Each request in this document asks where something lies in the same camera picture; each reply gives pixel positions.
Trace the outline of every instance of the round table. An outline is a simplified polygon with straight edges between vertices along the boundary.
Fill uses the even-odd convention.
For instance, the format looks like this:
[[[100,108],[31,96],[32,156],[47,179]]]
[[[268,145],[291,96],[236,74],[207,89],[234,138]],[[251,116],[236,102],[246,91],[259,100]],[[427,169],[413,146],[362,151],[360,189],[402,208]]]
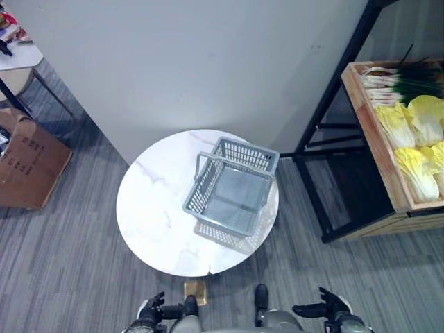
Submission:
[[[177,133],[146,149],[123,177],[117,194],[120,232],[131,251],[159,271],[189,277],[225,271],[252,255],[275,223],[276,179],[251,237],[213,230],[183,211],[194,183],[196,157],[211,152],[219,137],[245,142],[218,130]]]

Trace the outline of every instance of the black metal shelf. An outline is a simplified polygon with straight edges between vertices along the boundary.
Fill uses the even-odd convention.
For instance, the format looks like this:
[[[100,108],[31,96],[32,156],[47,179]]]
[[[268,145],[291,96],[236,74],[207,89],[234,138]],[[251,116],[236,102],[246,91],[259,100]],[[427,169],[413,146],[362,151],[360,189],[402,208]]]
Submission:
[[[384,183],[357,119],[355,123],[328,123],[323,120],[341,88],[341,74],[345,67],[356,59],[382,9],[396,1],[370,0],[367,3],[297,149],[292,154],[282,154],[282,157],[292,157],[299,169],[319,220],[324,242],[334,241],[393,213]],[[344,136],[312,141],[316,133],[329,130],[354,130],[358,133],[352,134],[350,131]],[[356,141],[360,141],[361,144],[337,146],[338,143],[355,143]],[[334,225],[324,207],[324,202],[307,165],[313,159],[327,161],[333,169],[332,175],[338,177],[339,195],[343,197],[350,215],[350,221],[343,225]],[[363,167],[371,176],[366,177],[365,173],[355,172],[357,168]]]

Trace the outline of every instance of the gray carpet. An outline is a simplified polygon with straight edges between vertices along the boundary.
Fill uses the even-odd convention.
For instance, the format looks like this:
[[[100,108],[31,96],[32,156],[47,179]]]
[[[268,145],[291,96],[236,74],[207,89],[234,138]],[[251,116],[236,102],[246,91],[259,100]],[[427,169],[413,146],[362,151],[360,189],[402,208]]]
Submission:
[[[128,166],[48,64],[39,70],[80,122],[63,135],[73,124],[38,83],[24,96],[74,155],[44,210],[0,209],[0,332],[120,332],[154,293],[181,301],[186,279],[130,252],[115,214]],[[443,229],[325,245],[291,160],[281,161],[277,177],[280,210],[268,239],[244,263],[205,278],[206,329],[250,327],[253,287],[264,282],[273,307],[318,302],[324,286],[344,295],[376,332],[443,332]],[[300,322],[322,332],[321,320]]]

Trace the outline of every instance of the gray plastic basket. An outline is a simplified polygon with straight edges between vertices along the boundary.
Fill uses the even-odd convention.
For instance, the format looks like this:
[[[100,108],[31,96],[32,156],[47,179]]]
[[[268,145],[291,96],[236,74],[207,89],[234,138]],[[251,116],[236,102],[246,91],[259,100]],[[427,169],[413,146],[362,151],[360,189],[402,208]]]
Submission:
[[[207,161],[199,173],[202,157]],[[278,161],[277,151],[219,138],[211,154],[198,154],[195,184],[184,211],[223,231],[252,236]]]

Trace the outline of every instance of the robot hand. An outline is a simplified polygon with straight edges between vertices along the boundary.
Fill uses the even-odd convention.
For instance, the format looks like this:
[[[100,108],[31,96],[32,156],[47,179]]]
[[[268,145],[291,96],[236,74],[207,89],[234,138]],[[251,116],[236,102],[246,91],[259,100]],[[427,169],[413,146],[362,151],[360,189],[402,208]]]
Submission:
[[[320,287],[319,291],[324,303],[295,305],[293,312],[305,318],[326,317],[329,321],[333,321],[338,313],[350,314],[349,307],[337,295],[330,293],[323,287]]]
[[[324,328],[327,333],[356,332],[370,333],[371,329],[364,325],[364,322],[358,316],[351,313],[349,306],[327,289],[320,287],[321,299],[324,303],[310,305],[295,305],[293,312],[298,316],[305,318],[326,317]]]

